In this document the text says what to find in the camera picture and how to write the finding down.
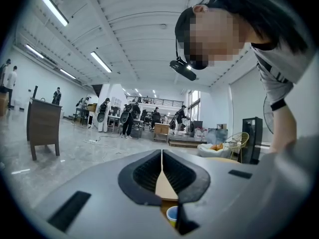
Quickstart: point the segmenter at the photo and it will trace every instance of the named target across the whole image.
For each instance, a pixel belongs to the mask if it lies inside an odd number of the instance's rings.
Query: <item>ear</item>
[[[195,5],[193,7],[193,12],[195,14],[208,12],[208,7],[206,5],[203,5],[203,4]]]

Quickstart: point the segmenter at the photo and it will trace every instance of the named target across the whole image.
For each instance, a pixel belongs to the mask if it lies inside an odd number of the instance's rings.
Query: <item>yellow cup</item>
[[[176,221],[177,221],[177,209],[178,206],[170,207],[166,212],[166,217],[169,220],[169,223],[175,228]]]

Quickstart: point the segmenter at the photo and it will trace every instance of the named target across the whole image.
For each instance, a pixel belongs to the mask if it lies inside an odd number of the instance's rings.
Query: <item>floor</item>
[[[164,142],[151,141],[147,135],[126,139],[117,137],[117,133],[98,133],[95,129],[61,119],[60,156],[55,156],[54,145],[36,146],[37,160],[33,161],[25,125],[25,112],[11,110],[0,118],[0,161],[5,165],[1,173],[13,194],[31,208],[66,181],[102,162],[151,149],[197,154],[197,149],[170,147]],[[90,142],[99,136],[113,138],[103,137],[97,143]]]

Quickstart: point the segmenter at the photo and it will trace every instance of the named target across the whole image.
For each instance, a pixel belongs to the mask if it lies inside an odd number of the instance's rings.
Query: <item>rattan chair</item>
[[[234,151],[239,150],[240,162],[241,163],[243,162],[242,148],[246,146],[248,139],[249,139],[249,134],[246,132],[241,132],[241,133],[236,133],[232,135],[225,141],[224,145],[231,150],[230,159],[232,159]]]

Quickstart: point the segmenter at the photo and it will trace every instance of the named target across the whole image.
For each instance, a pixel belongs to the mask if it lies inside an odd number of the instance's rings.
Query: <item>white ceiling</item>
[[[24,45],[30,44],[83,85],[208,91],[249,49],[245,46],[233,61],[196,71],[199,79],[191,82],[169,62],[175,59],[174,27],[180,13],[201,0],[53,1],[69,24],[64,27],[42,0],[31,0],[18,23],[15,44],[26,52]],[[92,51],[112,73],[91,57]]]

